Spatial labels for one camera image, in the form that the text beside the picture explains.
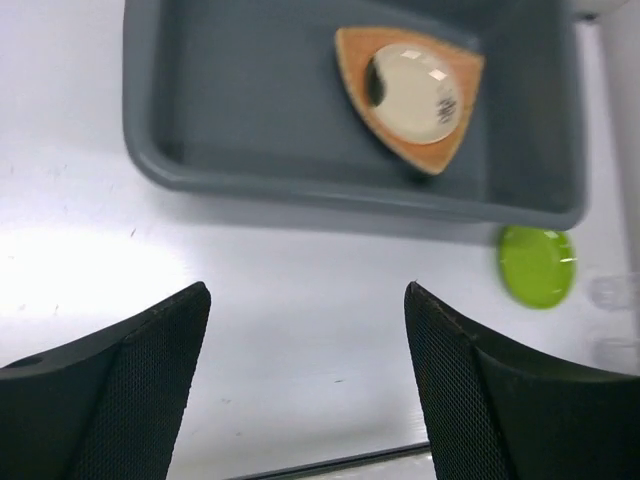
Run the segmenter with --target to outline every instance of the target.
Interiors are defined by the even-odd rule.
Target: green lid
[[[553,308],[571,290],[577,259],[562,232],[507,227],[500,237],[499,257],[507,288],[528,307]]]

